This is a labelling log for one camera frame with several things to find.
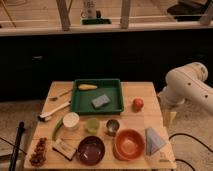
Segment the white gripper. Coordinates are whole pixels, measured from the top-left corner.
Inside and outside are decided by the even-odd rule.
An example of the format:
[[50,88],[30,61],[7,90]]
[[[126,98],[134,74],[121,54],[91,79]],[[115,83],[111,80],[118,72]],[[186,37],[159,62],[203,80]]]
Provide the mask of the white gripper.
[[157,94],[157,99],[162,112],[163,125],[169,128],[177,114],[174,108],[182,105],[185,100],[182,99],[179,102],[169,101],[166,97],[166,88],[163,88],[163,90]]

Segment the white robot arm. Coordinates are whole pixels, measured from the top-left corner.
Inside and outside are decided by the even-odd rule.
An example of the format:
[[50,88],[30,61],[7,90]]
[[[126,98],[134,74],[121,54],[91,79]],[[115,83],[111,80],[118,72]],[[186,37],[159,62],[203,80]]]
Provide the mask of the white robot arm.
[[207,67],[200,62],[174,68],[166,74],[166,86],[157,95],[165,127],[169,127],[176,116],[173,108],[186,100],[200,105],[213,115],[213,88],[205,83],[207,78]]

